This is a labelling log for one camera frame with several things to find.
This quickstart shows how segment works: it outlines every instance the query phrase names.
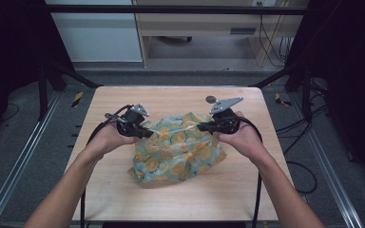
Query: table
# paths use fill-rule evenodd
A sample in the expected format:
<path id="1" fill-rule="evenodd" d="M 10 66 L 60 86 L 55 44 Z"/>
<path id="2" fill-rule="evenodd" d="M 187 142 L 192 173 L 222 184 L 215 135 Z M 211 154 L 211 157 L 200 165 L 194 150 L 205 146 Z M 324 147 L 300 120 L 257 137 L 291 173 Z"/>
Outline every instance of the table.
<path id="1" fill-rule="evenodd" d="M 262 134 L 265 147 L 290 178 L 278 137 L 258 88 L 204 86 L 103 86 L 91 101 L 84 124 L 70 156 L 70 165 L 85 147 L 88 137 L 105 114 L 124 105 L 142 103 L 147 120 L 192 111 L 207 114 L 211 104 L 242 96 L 232 107 L 240 110 Z M 134 145 L 125 145 L 97 163 L 86 188 L 86 220 L 99 221 L 221 221 L 252 220 L 257 192 L 257 168 L 232 146 L 221 142 L 227 158 L 197 177 L 183 182 L 137 183 L 127 170 L 132 167 Z M 80 208 L 73 216 L 79 220 Z M 259 220 L 278 220 L 262 186 Z"/>

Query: hand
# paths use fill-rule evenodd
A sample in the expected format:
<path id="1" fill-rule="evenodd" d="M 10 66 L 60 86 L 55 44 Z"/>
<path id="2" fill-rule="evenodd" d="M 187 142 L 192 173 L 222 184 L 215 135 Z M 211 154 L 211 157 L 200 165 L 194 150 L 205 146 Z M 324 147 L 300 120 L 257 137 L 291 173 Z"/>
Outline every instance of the hand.
<path id="1" fill-rule="evenodd" d="M 99 153 L 101 159 L 104 154 L 109 153 L 122 145 L 133 144 L 137 140 L 139 140 L 137 137 L 126 137 L 121 135 L 117 130 L 116 121 L 111 121 L 97 132 L 96 136 L 88 143 L 86 148 Z"/>
<path id="2" fill-rule="evenodd" d="M 236 112 L 236 115 L 244 117 L 240 111 Z M 259 156 L 261 149 L 265 150 L 256 131 L 248 123 L 240 122 L 239 131 L 237 131 L 235 134 L 228 135 L 222 134 L 220 132 L 214 132 L 213 136 L 215 136 L 221 142 L 229 143 L 243 156 L 249 158 L 251 161 Z"/>

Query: black horizontal bar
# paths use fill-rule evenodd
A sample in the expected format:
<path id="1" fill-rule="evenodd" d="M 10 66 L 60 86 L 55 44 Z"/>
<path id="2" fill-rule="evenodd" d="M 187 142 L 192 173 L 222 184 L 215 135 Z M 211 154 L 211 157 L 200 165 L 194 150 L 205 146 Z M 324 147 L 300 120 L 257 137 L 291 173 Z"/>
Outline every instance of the black horizontal bar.
<path id="1" fill-rule="evenodd" d="M 187 13 L 187 14 L 257 14 L 310 15 L 328 13 L 327 9 L 222 6 L 129 6 L 129 5 L 44 5 L 25 6 L 28 10 L 67 13 Z"/>

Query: teal and yellow bag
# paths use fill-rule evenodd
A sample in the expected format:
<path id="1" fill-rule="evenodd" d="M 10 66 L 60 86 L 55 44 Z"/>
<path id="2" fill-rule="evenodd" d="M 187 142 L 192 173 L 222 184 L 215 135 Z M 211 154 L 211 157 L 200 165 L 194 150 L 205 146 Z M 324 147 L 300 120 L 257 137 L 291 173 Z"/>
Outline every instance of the teal and yellow bag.
<path id="1" fill-rule="evenodd" d="M 129 172 L 138 182 L 185 181 L 223 161 L 226 154 L 219 141 L 197 128 L 210 119 L 190 112 L 142 123 L 154 134 L 135 143 L 134 166 Z"/>

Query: wall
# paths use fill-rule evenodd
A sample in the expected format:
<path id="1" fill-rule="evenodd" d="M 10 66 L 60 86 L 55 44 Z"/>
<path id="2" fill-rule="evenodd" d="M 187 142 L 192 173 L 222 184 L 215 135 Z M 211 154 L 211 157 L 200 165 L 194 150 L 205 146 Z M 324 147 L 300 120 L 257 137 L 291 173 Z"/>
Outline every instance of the wall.
<path id="1" fill-rule="evenodd" d="M 130 0 L 46 0 L 47 4 L 131 5 Z M 133 14 L 52 13 L 72 62 L 141 62 Z"/>

